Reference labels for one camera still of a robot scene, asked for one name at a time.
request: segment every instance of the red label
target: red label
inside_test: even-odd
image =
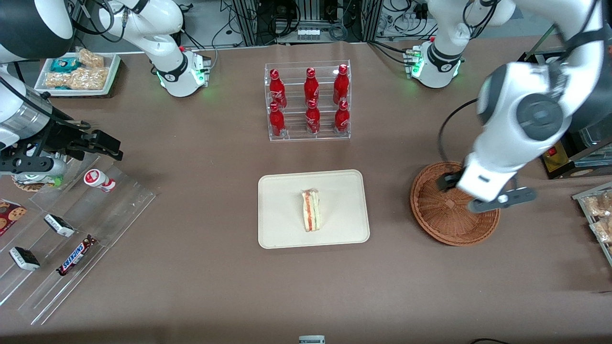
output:
[[[98,173],[98,171],[95,171],[95,170],[89,171],[85,175],[85,181],[90,183],[90,184],[92,184],[95,181],[97,181],[98,178],[100,178],[100,173]]]

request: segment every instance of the snickers bar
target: snickers bar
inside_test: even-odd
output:
[[[95,244],[96,241],[97,240],[95,240],[90,234],[88,234],[87,237],[83,239],[83,241],[79,244],[79,246],[77,246],[76,249],[70,254],[68,259],[66,259],[64,264],[62,264],[62,266],[57,269],[59,275],[66,276],[68,271],[70,271],[75,265],[77,265],[79,260],[81,260],[82,257],[85,256],[85,253],[89,251],[91,245]]]

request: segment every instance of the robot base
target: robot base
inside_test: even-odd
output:
[[[454,68],[449,65],[448,71],[440,72],[427,56],[427,49],[430,45],[431,42],[424,42],[421,45],[415,45],[412,50],[403,54],[404,62],[410,64],[406,66],[406,76],[409,79],[419,80],[429,88],[443,88],[459,72],[461,61],[457,62]]]
[[[187,69],[176,81],[164,80],[159,73],[157,76],[162,86],[175,97],[187,97],[193,94],[200,87],[208,86],[208,79],[211,74],[211,61],[204,60],[201,55],[191,51],[183,52],[187,57]]]

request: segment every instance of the rectangular tray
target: rectangular tray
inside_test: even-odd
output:
[[[318,189],[321,229],[306,232],[302,191]],[[364,179],[357,170],[263,176],[258,240],[264,249],[359,244],[370,237]]]

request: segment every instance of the brown table surface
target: brown table surface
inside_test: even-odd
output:
[[[542,163],[531,162],[520,181],[538,199],[503,210],[492,237],[475,247],[432,240],[409,208],[414,176],[439,160],[443,119],[536,40],[472,41],[444,89],[407,80],[399,63],[366,44],[221,51],[210,86],[186,99],[160,87],[144,55],[122,56],[115,97],[53,103],[119,138],[125,157],[116,165],[158,197],[47,324],[0,308],[0,342],[612,340],[610,267],[570,198],[609,178],[548,181]],[[270,143],[264,64],[335,59],[353,68],[350,141]],[[450,158],[461,160],[480,130],[474,107],[458,114],[445,134]],[[352,168],[364,176],[366,243],[258,245],[261,176]],[[9,199],[31,196],[10,178],[1,183]]]

